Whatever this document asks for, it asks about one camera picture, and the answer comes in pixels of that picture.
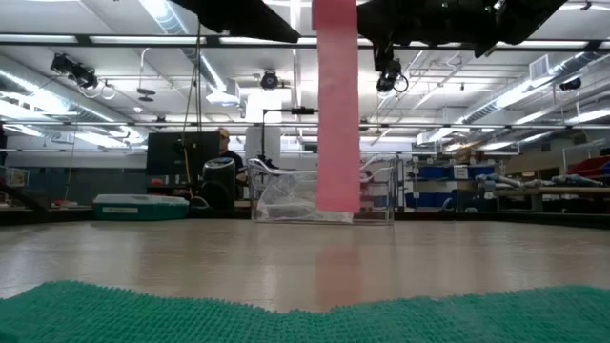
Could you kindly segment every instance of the green mat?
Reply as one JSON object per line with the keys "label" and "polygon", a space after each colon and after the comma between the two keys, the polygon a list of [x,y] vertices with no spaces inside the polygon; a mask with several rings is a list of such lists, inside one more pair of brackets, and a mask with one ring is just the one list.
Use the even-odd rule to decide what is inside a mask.
{"label": "green mat", "polygon": [[0,301],[0,342],[609,342],[610,291],[559,287],[272,313],[53,282]]}

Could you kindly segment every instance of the monitor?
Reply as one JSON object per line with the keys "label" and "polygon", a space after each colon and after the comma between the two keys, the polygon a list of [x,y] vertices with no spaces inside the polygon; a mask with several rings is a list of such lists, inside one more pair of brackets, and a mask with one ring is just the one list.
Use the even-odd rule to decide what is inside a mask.
{"label": "monitor", "polygon": [[182,133],[151,133],[148,146],[146,174],[186,174],[186,160],[182,149],[184,146],[193,178],[202,173],[204,163],[220,154],[220,133],[187,132],[184,134],[184,144]]}

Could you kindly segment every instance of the pink fabric strip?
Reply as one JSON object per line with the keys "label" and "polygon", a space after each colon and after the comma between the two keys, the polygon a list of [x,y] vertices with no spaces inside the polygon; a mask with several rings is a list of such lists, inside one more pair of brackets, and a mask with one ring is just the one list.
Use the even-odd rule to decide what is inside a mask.
{"label": "pink fabric strip", "polygon": [[358,212],[357,14],[354,0],[314,0],[319,65],[319,131],[315,206]]}

